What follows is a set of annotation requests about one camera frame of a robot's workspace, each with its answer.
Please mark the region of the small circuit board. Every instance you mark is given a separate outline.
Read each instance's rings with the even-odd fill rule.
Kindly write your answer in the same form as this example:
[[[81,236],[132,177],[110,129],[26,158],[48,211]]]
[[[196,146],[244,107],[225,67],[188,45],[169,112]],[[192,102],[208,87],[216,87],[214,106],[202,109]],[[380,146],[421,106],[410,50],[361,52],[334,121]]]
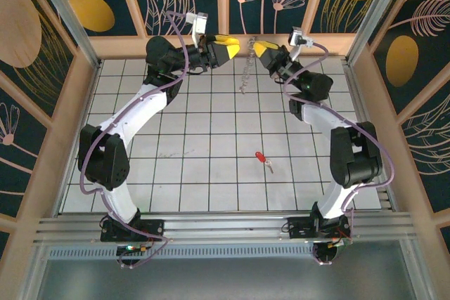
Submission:
[[[119,246],[116,251],[117,256],[126,256],[126,255],[133,255],[133,254],[143,254],[150,249],[152,249],[154,246],[153,243],[145,243],[145,244],[138,244],[138,245],[131,245],[126,244]]]
[[[353,243],[352,238],[349,237],[333,238],[333,240],[327,244],[327,247],[328,248],[341,247],[352,243]]]

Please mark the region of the aluminium side rail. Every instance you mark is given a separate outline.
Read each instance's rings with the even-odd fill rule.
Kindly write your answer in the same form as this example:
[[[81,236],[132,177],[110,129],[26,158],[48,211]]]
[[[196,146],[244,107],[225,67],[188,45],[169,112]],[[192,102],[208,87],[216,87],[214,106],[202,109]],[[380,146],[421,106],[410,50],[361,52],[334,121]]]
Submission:
[[[89,109],[91,107],[92,101],[94,99],[96,86],[98,85],[98,78],[100,77],[101,70],[103,68],[103,60],[99,60],[99,65],[95,66],[93,77],[89,82],[89,87],[87,89],[87,95],[81,106],[81,114],[79,121],[75,129],[75,136],[72,141],[70,152],[67,157],[67,163],[65,165],[65,170],[63,177],[61,178],[58,194],[56,195],[53,208],[51,210],[51,218],[57,218],[60,211],[63,209],[65,204],[65,199],[67,197],[68,188],[70,187],[70,181],[75,168],[75,162],[77,159],[78,147],[79,147],[79,132],[87,121],[89,115]]]
[[[366,103],[359,87],[356,74],[353,71],[352,66],[344,59],[343,70],[349,86],[349,92],[354,105],[354,111],[358,122],[369,121],[368,110],[366,109]],[[355,195],[354,206],[356,210],[362,211],[377,211],[377,210],[390,210],[399,211],[397,201],[394,198],[390,185],[384,185],[378,188],[363,188],[357,195]]]

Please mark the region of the silver key with red tag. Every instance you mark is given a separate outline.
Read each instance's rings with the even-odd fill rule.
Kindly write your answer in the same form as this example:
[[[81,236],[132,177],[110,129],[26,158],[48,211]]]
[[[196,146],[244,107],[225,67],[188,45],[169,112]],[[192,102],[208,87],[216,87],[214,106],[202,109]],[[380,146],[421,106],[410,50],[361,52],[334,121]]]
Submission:
[[[274,173],[274,170],[273,170],[273,168],[272,168],[271,160],[268,159],[267,157],[265,157],[264,154],[263,154],[262,152],[256,152],[256,153],[255,153],[255,157],[256,157],[262,164],[264,164],[272,174]]]

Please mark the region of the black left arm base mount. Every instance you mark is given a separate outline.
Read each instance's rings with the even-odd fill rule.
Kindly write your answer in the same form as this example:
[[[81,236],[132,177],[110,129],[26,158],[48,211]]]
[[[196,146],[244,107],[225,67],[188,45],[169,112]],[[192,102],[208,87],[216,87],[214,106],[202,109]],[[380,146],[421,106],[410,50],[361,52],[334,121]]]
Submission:
[[[134,219],[129,225],[151,235],[162,235],[164,232],[164,221],[159,219]],[[145,242],[149,240],[148,237],[125,228],[121,223],[110,217],[102,222],[101,229],[101,242]]]

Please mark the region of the vented metal strip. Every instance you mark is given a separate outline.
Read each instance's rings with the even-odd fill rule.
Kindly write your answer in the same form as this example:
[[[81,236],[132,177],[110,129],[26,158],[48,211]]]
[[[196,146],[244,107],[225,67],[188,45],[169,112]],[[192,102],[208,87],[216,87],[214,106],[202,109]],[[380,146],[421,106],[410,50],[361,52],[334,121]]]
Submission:
[[[250,257],[311,256],[316,252],[313,244],[169,244],[161,251],[156,247],[146,252],[129,252],[127,247],[53,247],[51,261],[69,260],[141,260],[155,254],[155,259],[220,259]]]

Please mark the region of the aluminium corner post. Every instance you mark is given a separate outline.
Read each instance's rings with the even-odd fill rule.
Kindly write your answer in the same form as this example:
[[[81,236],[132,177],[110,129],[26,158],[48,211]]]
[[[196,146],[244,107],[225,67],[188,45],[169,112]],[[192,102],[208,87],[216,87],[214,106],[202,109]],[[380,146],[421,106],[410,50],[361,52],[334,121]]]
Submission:
[[[354,64],[364,47],[366,46],[370,36],[375,31],[376,25],[381,21],[383,14],[392,0],[373,0],[363,21],[356,33],[354,42],[352,43],[346,61],[348,65]]]
[[[79,23],[77,16],[72,10],[68,0],[51,0],[56,7],[63,22],[66,24],[71,35],[75,38],[78,47],[81,48],[90,64],[97,70],[100,67],[100,59],[96,55],[93,46],[89,41],[89,37],[82,25]]]

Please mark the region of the dark wall panel fern lines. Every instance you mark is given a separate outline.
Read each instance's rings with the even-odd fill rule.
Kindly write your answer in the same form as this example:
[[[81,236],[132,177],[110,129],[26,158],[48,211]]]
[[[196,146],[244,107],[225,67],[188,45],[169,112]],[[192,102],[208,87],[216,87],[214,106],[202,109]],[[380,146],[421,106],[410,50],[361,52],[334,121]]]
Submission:
[[[432,211],[450,208],[450,81],[401,128]]]

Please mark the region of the grey metal sheet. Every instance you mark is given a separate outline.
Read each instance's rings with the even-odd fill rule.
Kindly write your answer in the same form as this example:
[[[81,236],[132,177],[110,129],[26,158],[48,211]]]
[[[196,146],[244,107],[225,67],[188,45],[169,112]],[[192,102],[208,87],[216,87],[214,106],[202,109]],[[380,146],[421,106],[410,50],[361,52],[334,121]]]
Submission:
[[[416,300],[404,267],[381,259],[319,266],[309,259],[49,261],[37,300]]]

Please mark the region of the dark wall panel flower outline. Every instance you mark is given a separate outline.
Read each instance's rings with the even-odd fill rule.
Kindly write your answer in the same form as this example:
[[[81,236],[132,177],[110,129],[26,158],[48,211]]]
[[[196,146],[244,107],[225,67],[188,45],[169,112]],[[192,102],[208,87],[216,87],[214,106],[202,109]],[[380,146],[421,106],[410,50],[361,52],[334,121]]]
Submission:
[[[49,116],[0,70],[0,216],[20,215],[49,123]]]

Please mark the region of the dark wall panel pale circle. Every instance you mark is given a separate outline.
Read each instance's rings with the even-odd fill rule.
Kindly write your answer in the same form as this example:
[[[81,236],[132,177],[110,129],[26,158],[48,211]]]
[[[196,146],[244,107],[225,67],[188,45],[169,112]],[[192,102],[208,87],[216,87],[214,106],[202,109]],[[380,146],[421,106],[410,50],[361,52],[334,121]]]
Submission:
[[[75,59],[38,0],[0,0],[0,81],[52,118]]]

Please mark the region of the dark wall panel feather oval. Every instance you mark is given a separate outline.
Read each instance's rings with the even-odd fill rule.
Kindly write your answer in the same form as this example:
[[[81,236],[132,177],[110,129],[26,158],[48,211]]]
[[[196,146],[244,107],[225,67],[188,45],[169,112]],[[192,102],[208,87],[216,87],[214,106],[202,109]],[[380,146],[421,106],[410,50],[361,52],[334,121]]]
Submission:
[[[405,0],[373,55],[400,113],[450,63],[450,0]]]

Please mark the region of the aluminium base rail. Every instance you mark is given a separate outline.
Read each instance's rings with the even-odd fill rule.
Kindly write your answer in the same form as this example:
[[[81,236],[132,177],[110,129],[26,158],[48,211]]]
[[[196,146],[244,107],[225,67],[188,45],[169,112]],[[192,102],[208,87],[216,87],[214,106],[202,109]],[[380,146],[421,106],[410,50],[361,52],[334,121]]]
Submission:
[[[228,244],[287,242],[289,234],[281,228],[289,218],[306,218],[297,212],[207,212],[147,213],[143,220],[164,221],[164,236],[172,244]],[[98,244],[101,228],[99,213],[62,214],[40,219],[34,244]],[[353,241],[411,240],[417,231],[407,212],[356,211]]]

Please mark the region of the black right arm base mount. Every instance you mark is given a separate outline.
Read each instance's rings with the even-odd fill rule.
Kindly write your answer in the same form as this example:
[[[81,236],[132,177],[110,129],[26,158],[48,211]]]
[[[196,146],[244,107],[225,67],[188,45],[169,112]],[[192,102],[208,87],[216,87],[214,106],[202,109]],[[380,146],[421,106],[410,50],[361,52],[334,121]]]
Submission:
[[[290,217],[285,231],[289,234],[290,239],[337,242],[340,239],[351,237],[351,229],[346,216],[335,219]]]

